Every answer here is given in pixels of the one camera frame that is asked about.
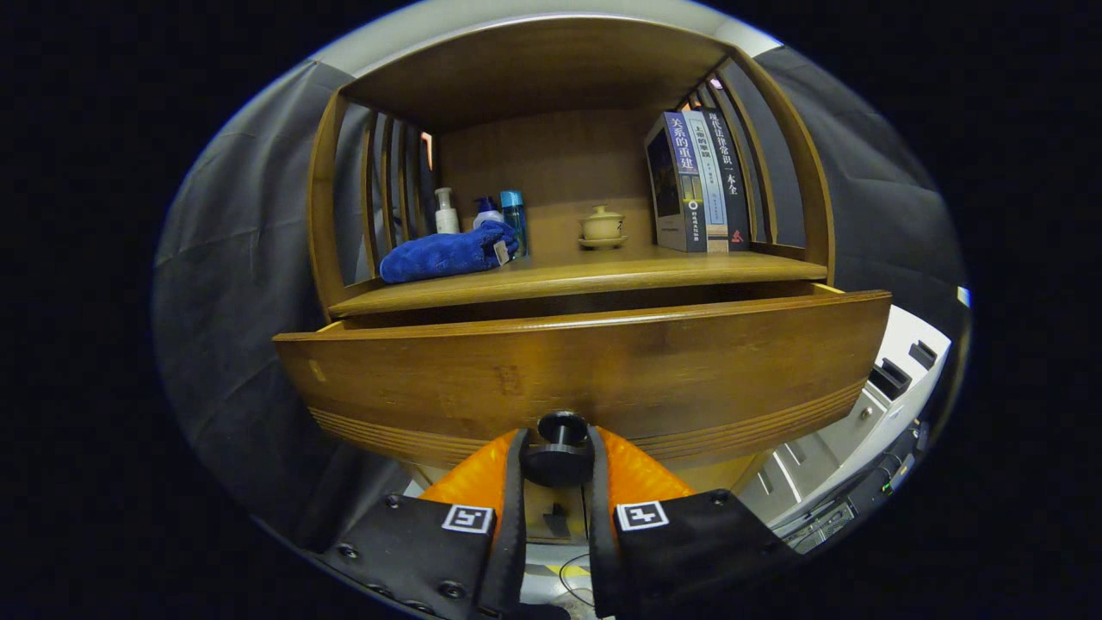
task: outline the orange gripper pad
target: orange gripper pad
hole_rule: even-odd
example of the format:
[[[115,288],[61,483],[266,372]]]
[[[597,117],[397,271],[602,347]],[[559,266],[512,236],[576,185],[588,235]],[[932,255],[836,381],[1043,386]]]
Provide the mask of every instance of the orange gripper pad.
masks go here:
[[[435,485],[425,489],[418,499],[494,509],[497,514],[494,525],[496,540],[501,526],[501,510],[505,508],[506,459],[516,435],[516,431],[510,431],[478,448]]]
[[[661,502],[695,494],[680,478],[615,433],[597,427],[608,458],[608,518],[617,504]]]

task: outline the tag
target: tag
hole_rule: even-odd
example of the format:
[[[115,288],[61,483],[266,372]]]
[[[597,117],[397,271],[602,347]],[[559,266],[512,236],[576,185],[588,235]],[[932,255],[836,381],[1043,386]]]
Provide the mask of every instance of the tag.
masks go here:
[[[509,250],[505,247],[505,240],[494,243],[494,253],[497,254],[497,263],[499,265],[509,261]]]

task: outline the white bottle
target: white bottle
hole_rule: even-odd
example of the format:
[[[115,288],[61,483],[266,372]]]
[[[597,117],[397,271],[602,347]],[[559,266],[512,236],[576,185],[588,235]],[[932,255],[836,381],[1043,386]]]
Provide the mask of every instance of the white bottle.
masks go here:
[[[505,222],[505,215],[503,215],[501,211],[497,209],[497,205],[494,204],[494,196],[482,196],[475,199],[475,203],[478,204],[478,215],[475,216],[475,222],[474,226],[472,226],[472,229],[482,226],[482,222],[487,219]]]
[[[441,187],[435,193],[436,202],[440,203],[440,210],[436,211],[436,231],[457,235],[460,232],[460,216],[452,206],[452,188]]]

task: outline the black book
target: black book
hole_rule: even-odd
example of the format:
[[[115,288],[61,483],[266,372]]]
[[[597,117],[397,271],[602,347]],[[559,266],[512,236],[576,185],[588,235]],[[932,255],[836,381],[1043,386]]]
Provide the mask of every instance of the black book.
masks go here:
[[[749,249],[749,203],[746,199],[746,185],[734,138],[727,130],[727,123],[720,110],[714,108],[698,109],[704,115],[705,124],[712,132],[712,141],[715,143],[720,171],[723,176],[723,202],[727,209],[727,251]]]

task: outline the folded towel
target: folded towel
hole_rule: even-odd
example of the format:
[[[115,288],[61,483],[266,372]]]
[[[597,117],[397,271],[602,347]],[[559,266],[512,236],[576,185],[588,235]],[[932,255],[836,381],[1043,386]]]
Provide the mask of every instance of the folded towel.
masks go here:
[[[489,219],[458,235],[429,235],[396,247],[382,259],[379,271],[392,284],[485,271],[498,265],[494,243],[503,239],[512,255],[517,235],[501,221]]]

